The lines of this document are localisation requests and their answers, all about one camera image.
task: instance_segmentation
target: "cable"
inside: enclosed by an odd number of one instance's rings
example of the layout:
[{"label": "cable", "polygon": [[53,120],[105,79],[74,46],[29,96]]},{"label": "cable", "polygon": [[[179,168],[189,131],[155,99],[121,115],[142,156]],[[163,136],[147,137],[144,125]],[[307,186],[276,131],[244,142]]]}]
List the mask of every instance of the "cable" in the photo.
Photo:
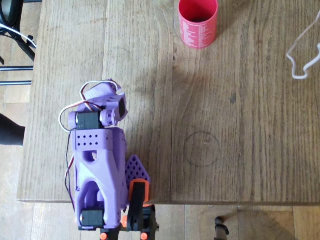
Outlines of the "cable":
[{"label": "cable", "polygon": [[4,29],[7,29],[7,30],[9,30],[9,31],[11,31],[11,32],[13,32],[13,33],[15,33],[15,34],[20,35],[21,37],[27,39],[35,48],[37,48],[37,45],[34,43],[34,41],[32,41],[29,37],[23,35],[21,32],[18,32],[17,30],[14,30],[13,28],[8,27],[8,26],[6,26],[6,25],[3,25],[3,24],[1,24],[1,23],[0,23],[0,27],[1,27],[1,28],[4,28]]},{"label": "cable", "polygon": [[68,151],[69,151],[69,144],[70,144],[70,136],[71,136],[71,131],[69,132],[69,136],[68,136],[68,143],[66,146],[66,152],[65,152],[65,161],[66,161],[66,165],[68,166],[68,170],[67,170],[67,174],[69,176],[69,188],[67,186],[67,178],[64,179],[64,185],[65,188],[70,196],[70,200],[72,202],[72,207],[73,207],[73,211],[75,211],[75,203],[74,203],[74,199],[72,198],[72,193],[71,193],[71,180],[70,180],[70,168],[69,168],[69,163],[68,163]]},{"label": "cable", "polygon": [[303,33],[295,40],[294,44],[292,45],[292,47],[289,49],[289,51],[286,53],[286,57],[288,59],[290,59],[290,61],[292,62],[292,77],[294,79],[297,79],[297,80],[303,80],[303,79],[306,79],[308,77],[308,73],[307,73],[307,70],[315,65],[317,62],[320,61],[320,43],[318,43],[317,45],[317,48],[318,48],[318,51],[319,51],[319,54],[318,56],[316,56],[313,60],[311,60],[310,62],[308,62],[304,67],[303,67],[303,71],[304,71],[304,75],[296,75],[296,62],[294,60],[294,58],[292,56],[290,56],[291,52],[293,51],[293,49],[297,46],[297,43],[298,41],[310,30],[310,28],[312,28],[316,23],[317,21],[320,19],[320,11],[318,13],[318,15],[316,16],[315,20],[313,23],[311,23],[311,25],[309,25],[304,31]]},{"label": "cable", "polygon": [[[81,99],[82,99],[83,101],[86,100],[86,97],[85,97],[85,95],[84,95],[84,90],[85,90],[85,88],[86,88],[86,86],[87,86],[88,84],[101,84],[101,83],[113,84],[113,85],[115,86],[116,92],[118,92],[118,91],[121,89],[121,87],[120,87],[115,81],[113,81],[111,78],[108,79],[108,80],[103,80],[103,81],[88,81],[88,82],[86,82],[86,83],[81,87],[81,89],[80,89]],[[89,104],[86,103],[85,105],[86,105],[86,107],[87,107],[88,109],[90,109],[90,111],[93,111],[92,107],[91,107]]]},{"label": "cable", "polygon": [[66,133],[70,133],[70,130],[69,130],[69,129],[66,129],[65,126],[62,124],[62,121],[61,121],[62,114],[63,114],[66,110],[68,110],[68,109],[70,109],[70,108],[77,107],[77,106],[79,106],[79,105],[81,105],[81,104],[91,104],[91,105],[95,106],[98,110],[100,110],[100,111],[103,110],[99,105],[97,105],[97,104],[95,104],[95,103],[93,103],[93,102],[90,102],[90,101],[86,101],[86,100],[78,101],[78,102],[76,102],[76,103],[74,103],[74,104],[71,104],[71,105],[66,106],[64,109],[61,110],[61,112],[59,113],[59,117],[58,117],[58,121],[59,121],[60,127],[61,127]]}]

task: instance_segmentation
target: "red cup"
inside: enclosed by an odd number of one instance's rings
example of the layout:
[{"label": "red cup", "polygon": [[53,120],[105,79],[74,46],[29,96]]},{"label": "red cup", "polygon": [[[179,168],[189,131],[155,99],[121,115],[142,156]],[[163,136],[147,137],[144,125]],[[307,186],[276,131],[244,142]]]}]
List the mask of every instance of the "red cup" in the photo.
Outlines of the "red cup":
[{"label": "red cup", "polygon": [[218,0],[180,0],[179,21],[182,41],[203,49],[216,38]]}]

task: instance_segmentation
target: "black chair leg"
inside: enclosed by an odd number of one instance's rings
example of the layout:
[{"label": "black chair leg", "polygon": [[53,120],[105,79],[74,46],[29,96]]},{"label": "black chair leg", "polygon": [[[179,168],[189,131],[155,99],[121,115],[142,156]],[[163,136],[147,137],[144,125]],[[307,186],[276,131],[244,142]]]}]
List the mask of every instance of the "black chair leg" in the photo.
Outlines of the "black chair leg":
[{"label": "black chair leg", "polygon": [[0,113],[0,145],[23,146],[25,129]]},{"label": "black chair leg", "polygon": [[0,66],[0,72],[7,71],[32,71],[34,66]]},{"label": "black chair leg", "polygon": [[21,43],[19,42],[19,40],[16,41],[19,45],[19,47],[25,52],[25,54],[32,60],[32,61],[35,61],[35,52],[31,49],[31,47],[29,47],[27,44],[25,43]]},{"label": "black chair leg", "polygon": [[23,3],[28,4],[28,3],[42,3],[42,0],[24,0]]}]

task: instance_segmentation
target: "floor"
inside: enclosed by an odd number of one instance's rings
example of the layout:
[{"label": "floor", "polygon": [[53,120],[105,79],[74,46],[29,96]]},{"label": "floor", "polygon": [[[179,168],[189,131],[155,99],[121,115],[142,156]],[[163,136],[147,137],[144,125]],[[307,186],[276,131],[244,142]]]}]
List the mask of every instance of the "floor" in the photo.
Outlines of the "floor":
[{"label": "floor", "polygon": [[[37,39],[41,3],[24,5],[21,31]],[[32,65],[10,39],[0,37],[0,54],[6,65]],[[0,72],[0,81],[32,80],[32,72]],[[0,112],[26,126],[30,86],[0,87]],[[99,239],[98,232],[77,230],[70,204],[24,203],[16,200],[23,148],[1,146],[0,240]],[[213,240],[214,220],[224,216],[229,240],[320,239],[320,207],[158,205],[157,239]],[[140,239],[136,233],[121,233],[121,240]]]}]

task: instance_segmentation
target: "circle drawn on table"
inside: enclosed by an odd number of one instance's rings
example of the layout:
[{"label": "circle drawn on table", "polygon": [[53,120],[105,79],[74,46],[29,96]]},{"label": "circle drawn on table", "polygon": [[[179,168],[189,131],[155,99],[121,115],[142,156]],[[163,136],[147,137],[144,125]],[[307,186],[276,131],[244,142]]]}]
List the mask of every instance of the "circle drawn on table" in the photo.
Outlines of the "circle drawn on table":
[{"label": "circle drawn on table", "polygon": [[198,168],[213,165],[220,157],[221,147],[216,136],[200,131],[189,135],[183,146],[183,160]]}]

